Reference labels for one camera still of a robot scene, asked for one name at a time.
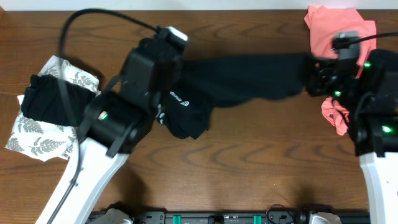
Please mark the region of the black polo shirt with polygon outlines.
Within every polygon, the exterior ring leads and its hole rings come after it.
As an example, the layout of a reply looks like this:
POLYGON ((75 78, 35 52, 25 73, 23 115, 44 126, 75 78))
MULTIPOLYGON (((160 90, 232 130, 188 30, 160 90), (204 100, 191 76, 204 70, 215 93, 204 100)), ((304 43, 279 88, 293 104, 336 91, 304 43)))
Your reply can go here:
POLYGON ((157 122, 176 138, 197 139, 209 130, 214 108, 230 108, 254 98, 295 96, 312 68, 312 55, 307 53, 186 60, 180 80, 162 99, 157 122))

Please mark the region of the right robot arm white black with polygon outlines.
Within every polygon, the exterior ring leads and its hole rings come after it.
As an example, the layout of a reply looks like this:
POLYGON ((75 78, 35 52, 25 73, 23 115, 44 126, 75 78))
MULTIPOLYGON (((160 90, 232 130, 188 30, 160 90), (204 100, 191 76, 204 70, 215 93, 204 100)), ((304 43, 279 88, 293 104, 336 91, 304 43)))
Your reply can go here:
POLYGON ((370 222, 397 223, 397 53, 373 50, 363 69, 355 58, 311 58, 306 90, 347 109, 343 122, 366 181, 370 222))

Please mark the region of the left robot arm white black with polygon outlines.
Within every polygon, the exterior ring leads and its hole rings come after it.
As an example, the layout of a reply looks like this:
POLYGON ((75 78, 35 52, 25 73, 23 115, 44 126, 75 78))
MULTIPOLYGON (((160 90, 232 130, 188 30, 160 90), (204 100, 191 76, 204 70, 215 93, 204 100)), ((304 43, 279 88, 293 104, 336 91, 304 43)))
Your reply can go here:
POLYGON ((97 96, 77 129, 73 155, 37 223, 84 223, 104 188, 152 129, 161 96, 179 78, 186 37, 139 41, 116 77, 122 83, 97 96))

